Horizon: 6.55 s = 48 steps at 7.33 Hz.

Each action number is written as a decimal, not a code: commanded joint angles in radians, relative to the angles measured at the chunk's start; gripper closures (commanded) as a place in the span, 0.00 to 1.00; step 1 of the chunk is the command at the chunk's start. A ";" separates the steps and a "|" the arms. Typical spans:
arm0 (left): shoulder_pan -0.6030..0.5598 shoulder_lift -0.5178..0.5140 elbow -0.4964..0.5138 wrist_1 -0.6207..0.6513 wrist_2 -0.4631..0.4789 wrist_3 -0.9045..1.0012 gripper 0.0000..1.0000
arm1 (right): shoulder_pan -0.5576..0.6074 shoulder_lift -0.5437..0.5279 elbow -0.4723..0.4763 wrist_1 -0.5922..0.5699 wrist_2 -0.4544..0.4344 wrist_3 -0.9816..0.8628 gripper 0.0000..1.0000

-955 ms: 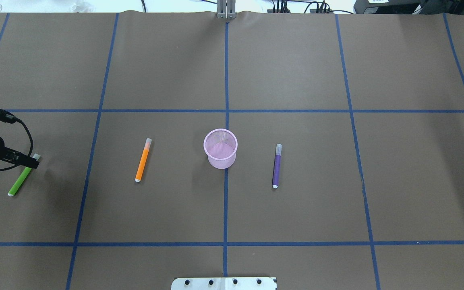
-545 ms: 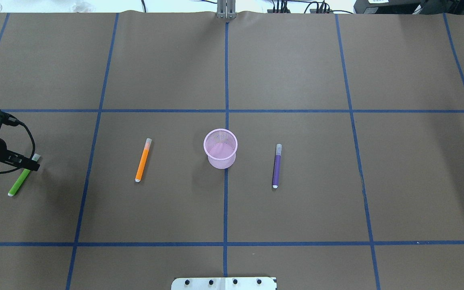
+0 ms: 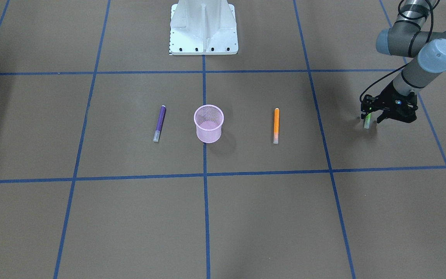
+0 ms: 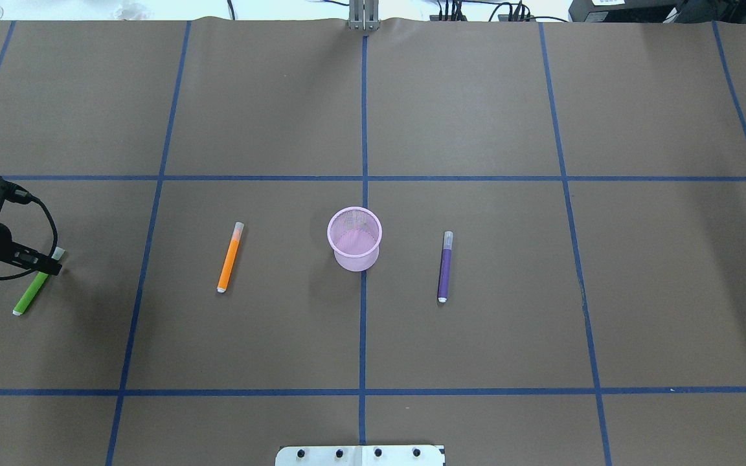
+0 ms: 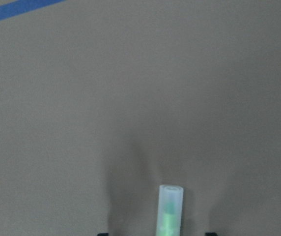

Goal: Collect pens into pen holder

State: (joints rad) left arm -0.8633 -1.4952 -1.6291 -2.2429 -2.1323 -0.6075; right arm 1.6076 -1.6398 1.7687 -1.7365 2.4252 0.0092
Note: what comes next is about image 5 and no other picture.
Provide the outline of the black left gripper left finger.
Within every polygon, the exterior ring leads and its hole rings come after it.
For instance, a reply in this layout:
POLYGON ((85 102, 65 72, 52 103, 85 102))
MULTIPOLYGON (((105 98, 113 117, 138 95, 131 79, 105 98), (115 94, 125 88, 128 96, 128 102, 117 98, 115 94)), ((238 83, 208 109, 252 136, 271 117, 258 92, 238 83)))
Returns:
POLYGON ((109 236, 109 233, 99 233, 97 236, 109 236))

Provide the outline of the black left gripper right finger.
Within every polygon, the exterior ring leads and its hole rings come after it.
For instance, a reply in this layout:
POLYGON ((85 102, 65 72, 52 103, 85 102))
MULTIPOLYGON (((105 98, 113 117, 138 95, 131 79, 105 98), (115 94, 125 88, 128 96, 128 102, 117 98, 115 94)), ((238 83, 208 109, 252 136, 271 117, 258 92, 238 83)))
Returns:
POLYGON ((205 236, 218 236, 216 232, 206 232, 205 236))

